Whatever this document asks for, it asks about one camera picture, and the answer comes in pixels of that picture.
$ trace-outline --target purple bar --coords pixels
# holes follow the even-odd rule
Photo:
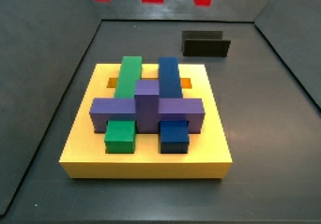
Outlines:
[[[138,80],[134,85],[136,132],[157,133],[159,81]]]
[[[204,120],[204,107],[200,98],[160,98],[160,121],[188,121],[188,133],[200,133]]]
[[[89,108],[89,117],[96,133],[104,133],[109,120],[134,120],[133,98],[94,98]]]

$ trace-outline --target yellow block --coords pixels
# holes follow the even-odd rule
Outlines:
[[[183,97],[201,98],[205,117],[200,134],[189,134],[187,154],[159,154],[156,134],[136,134],[133,154],[106,154],[104,134],[94,134],[89,117],[92,99],[112,97],[109,78],[118,64],[97,64],[70,128],[60,164],[70,178],[223,178],[231,154],[203,65],[179,65],[180,78],[189,79]],[[157,65],[143,65],[141,78],[157,77]]]

